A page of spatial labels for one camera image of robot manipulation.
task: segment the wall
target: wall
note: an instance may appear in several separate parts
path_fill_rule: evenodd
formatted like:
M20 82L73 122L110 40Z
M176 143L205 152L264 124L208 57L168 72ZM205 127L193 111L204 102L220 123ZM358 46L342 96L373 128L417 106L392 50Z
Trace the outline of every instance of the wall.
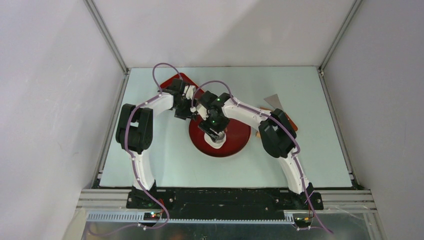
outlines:
M317 66L353 0L96 0L129 67Z
M388 239L423 239L424 1L364 1L324 70Z
M0 3L0 233L58 240L123 74L82 0Z

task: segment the white table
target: white table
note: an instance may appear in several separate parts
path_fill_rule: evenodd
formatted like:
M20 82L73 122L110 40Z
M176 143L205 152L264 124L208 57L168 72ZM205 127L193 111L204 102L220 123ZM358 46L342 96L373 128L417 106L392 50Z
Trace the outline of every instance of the white table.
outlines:
M352 186L315 67L181 67L179 71L198 85L224 81L235 97L255 107L270 108L263 98L278 94L284 111L299 128L300 162L314 187ZM171 68L158 68L156 79L162 83L175 74ZM217 95L226 92L218 83L202 89ZM133 68L122 104L139 104L157 90L151 68ZM216 158L192 144L188 128L189 121L174 118L174 111L153 120L150 164L159 187L287 187L277 159L265 152L254 136L256 131L240 152ZM100 186L129 187L133 177L130 159L113 137Z

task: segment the gray wall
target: gray wall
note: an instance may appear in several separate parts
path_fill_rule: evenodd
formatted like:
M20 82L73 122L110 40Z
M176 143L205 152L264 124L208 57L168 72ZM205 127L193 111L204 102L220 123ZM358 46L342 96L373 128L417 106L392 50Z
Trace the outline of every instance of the gray wall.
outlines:
M424 234L424 1L364 1L324 71L390 240Z
M123 73L82 0L0 1L0 238L58 240Z

